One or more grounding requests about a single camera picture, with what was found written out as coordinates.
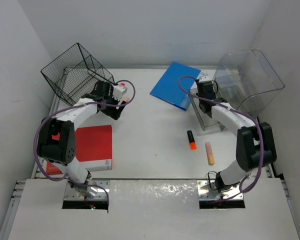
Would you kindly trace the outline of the orange highlighter marker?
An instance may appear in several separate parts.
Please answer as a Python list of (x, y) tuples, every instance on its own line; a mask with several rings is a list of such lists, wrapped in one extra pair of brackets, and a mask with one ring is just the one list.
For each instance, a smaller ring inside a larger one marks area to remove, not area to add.
[(196, 145), (196, 142), (195, 142), (195, 138), (194, 138), (193, 132), (191, 130), (187, 131), (187, 137), (188, 137), (190, 149), (191, 150), (196, 150), (197, 149), (197, 145)]

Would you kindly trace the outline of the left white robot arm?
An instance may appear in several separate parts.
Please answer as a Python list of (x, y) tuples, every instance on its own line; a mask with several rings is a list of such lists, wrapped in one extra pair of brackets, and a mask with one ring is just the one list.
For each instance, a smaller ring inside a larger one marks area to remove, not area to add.
[[(73, 106), (58, 110), (42, 120), (34, 136), (33, 154), (46, 178), (54, 182), (67, 179), (80, 188), (90, 186), (91, 174), (76, 158), (75, 131), (98, 112), (118, 119), (131, 102), (131, 98), (125, 97), (126, 92), (127, 87), (121, 80), (116, 83), (97, 81), (92, 91), (82, 95)], [(48, 175), (39, 159), (55, 164), (63, 177)]]

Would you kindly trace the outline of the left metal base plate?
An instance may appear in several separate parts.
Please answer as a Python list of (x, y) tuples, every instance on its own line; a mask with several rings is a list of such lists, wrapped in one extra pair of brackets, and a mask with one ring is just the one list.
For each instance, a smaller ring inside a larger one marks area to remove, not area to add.
[(89, 201), (106, 201), (107, 195), (105, 192), (110, 193), (110, 181), (92, 179), (90, 184), (93, 186), (83, 187), (68, 182), (63, 199), (65, 201), (83, 201), (86, 198)]

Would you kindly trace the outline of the black wire mesh basket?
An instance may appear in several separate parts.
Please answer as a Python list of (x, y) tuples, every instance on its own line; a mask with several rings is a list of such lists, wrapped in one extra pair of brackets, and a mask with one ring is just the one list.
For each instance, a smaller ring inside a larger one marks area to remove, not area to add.
[(57, 97), (69, 106), (89, 94), (97, 82), (114, 84), (113, 75), (80, 43), (75, 43), (41, 69)]

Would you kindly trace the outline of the blue folder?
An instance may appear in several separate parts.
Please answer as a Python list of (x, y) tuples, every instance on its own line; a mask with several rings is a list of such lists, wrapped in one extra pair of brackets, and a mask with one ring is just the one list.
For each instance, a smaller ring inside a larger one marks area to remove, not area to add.
[(201, 73), (200, 69), (172, 62), (149, 94), (186, 111), (190, 105), (190, 99), (179, 88), (178, 80), (184, 76), (191, 76), (197, 79)]

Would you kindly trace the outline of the metal base plate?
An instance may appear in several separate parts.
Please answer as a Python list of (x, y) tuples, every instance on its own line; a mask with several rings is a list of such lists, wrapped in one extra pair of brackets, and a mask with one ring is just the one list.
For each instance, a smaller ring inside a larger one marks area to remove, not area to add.
[(92, 179), (90, 184), (93, 186), (83, 187), (68, 182), (63, 199), (65, 201), (83, 201), (86, 198), (89, 201), (106, 201), (107, 195), (105, 192), (110, 193), (110, 181)]
[(240, 192), (239, 185), (231, 186), (227, 190), (222, 190), (218, 192), (215, 186), (215, 180), (198, 180), (197, 181), (197, 190), (198, 190), (198, 198), (200, 201), (216, 201), (221, 199), (229, 199), (231, 201), (234, 200), (243, 200), (244, 196)]

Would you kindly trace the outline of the pink eraser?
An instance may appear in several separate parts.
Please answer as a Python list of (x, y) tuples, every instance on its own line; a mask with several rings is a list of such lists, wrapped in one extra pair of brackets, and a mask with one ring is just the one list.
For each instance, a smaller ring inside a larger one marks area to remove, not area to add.
[(126, 97), (124, 97), (124, 98), (122, 99), (122, 101), (120, 102), (120, 104), (121, 104), (121, 105), (124, 105), (124, 104), (128, 103), (129, 101), (130, 101), (130, 98), (129, 98), (128, 96), (126, 96)]

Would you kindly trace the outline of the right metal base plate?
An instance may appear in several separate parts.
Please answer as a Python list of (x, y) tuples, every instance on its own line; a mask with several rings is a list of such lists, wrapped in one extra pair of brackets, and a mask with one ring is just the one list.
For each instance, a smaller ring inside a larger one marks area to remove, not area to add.
[(227, 190), (222, 190), (218, 192), (215, 186), (215, 180), (198, 180), (197, 181), (197, 190), (198, 190), (198, 198), (200, 201), (216, 201), (221, 199), (229, 199), (231, 201), (234, 200), (243, 200), (244, 196), (240, 192), (239, 185), (231, 186)]

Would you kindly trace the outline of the clear grey drawer organizer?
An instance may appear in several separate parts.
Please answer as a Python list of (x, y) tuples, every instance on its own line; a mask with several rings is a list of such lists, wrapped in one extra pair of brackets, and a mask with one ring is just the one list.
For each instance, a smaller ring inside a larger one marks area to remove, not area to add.
[(258, 118), (285, 87), (258, 49), (226, 53), (219, 61), (213, 80), (217, 84), (218, 98), (253, 118)]

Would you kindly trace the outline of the yellow pink highlighter marker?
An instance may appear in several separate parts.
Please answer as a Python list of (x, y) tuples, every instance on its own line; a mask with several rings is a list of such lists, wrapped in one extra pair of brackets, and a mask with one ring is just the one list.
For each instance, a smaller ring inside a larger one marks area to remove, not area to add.
[(214, 155), (213, 155), (213, 151), (212, 151), (212, 147), (211, 147), (210, 142), (205, 143), (205, 149), (206, 149), (208, 164), (210, 166), (213, 166), (215, 164), (215, 160), (214, 160)]

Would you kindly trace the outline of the red notebook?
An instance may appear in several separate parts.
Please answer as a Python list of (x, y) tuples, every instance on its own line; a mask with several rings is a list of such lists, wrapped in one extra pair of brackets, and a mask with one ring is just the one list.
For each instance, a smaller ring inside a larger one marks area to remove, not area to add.
[(113, 130), (111, 125), (80, 127), (75, 131), (75, 149), (66, 157), (76, 157), (90, 172), (111, 170), (113, 165)]

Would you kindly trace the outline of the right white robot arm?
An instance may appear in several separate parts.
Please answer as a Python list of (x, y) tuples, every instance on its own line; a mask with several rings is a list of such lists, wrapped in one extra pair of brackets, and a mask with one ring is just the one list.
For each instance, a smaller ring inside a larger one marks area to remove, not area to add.
[(235, 160), (215, 176), (214, 185), (220, 193), (239, 184), (251, 171), (277, 160), (273, 131), (267, 122), (258, 123), (235, 110), (224, 98), (217, 98), (211, 81), (195, 82), (201, 111), (236, 137)]

